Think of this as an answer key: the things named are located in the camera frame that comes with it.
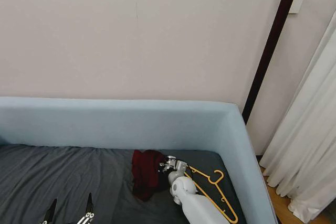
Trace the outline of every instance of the white wall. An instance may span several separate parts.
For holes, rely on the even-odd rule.
[[[304,0],[299,14],[288,16],[247,124],[258,155],[274,135],[335,10],[335,0]]]
[[[0,95],[244,106],[279,0],[0,0]]]

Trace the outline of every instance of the dark metal pole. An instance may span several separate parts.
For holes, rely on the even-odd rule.
[[[285,24],[286,18],[288,16],[290,7],[292,5],[293,0],[281,0],[278,11],[276,13],[275,19],[273,21],[273,25],[271,31],[269,33],[264,52],[262,53],[260,63],[254,76],[254,80],[248,94],[245,107],[243,110],[243,119],[245,123],[247,123],[248,118],[251,114],[253,105],[257,99],[258,92],[260,90],[262,81],[265,77],[268,65],[271,61],[272,55],[274,53],[275,47],[278,43],[281,31]]]

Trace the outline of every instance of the dark gray bed sheet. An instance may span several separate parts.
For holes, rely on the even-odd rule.
[[[235,209],[238,223],[246,223],[238,198],[218,154],[207,151],[162,151],[185,160],[206,174],[215,169],[225,173],[220,187]],[[156,193],[148,202],[132,195],[132,150],[79,147],[0,147],[0,223],[35,224],[57,198],[55,224],[77,222],[85,213],[92,193],[93,223],[188,223],[168,190]],[[202,176],[194,179],[220,199],[214,186]]]

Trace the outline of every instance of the dark red cloth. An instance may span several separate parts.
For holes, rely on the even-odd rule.
[[[158,151],[134,151],[132,158],[133,194],[137,198],[147,201],[156,191],[169,186],[167,177],[158,172],[159,163],[164,162],[164,159],[165,156]]]

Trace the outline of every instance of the white curtain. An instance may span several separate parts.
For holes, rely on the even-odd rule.
[[[336,13],[260,165],[304,223],[335,199]]]

